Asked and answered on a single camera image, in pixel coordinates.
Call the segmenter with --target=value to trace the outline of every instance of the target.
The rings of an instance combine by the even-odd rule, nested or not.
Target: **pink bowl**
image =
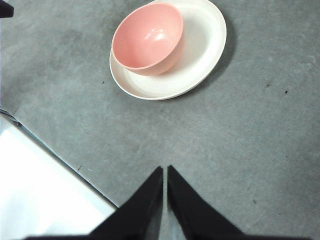
[[[161,74],[180,58],[184,21],[168,3],[150,3],[130,13],[116,29],[111,50],[124,68],[140,75]]]

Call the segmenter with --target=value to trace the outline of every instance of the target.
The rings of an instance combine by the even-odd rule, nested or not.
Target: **black object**
[[[173,166],[168,167],[167,176],[168,201],[187,240],[308,239],[245,235],[206,203]],[[162,205],[163,169],[157,167],[133,196],[89,235],[29,237],[27,240],[156,240]]]
[[[0,0],[0,19],[12,18],[14,16],[14,7]]]

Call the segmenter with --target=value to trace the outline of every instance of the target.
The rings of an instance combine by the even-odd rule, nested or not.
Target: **plate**
[[[120,66],[110,51],[110,70],[127,94],[144,100],[177,97],[200,84],[218,63],[225,48],[227,27],[220,10],[208,0],[155,0],[178,8],[184,22],[181,59],[169,71],[142,76]]]

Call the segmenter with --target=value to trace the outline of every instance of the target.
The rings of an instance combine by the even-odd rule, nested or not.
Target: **white plate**
[[[201,83],[225,48],[227,27],[220,10],[208,0],[156,0],[173,4],[183,16],[185,46],[178,63],[161,75],[142,76],[117,64],[110,52],[110,70],[127,94],[145,100],[177,97]]]

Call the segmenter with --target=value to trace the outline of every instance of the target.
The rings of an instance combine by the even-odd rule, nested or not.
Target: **white surface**
[[[0,114],[0,239],[88,234],[114,208]]]
[[[133,97],[165,100],[177,97],[201,83],[218,63],[227,39],[220,10],[208,0],[156,0],[177,7],[183,17],[185,46],[182,57],[168,72],[142,76],[117,64],[110,53],[110,70],[117,85]]]

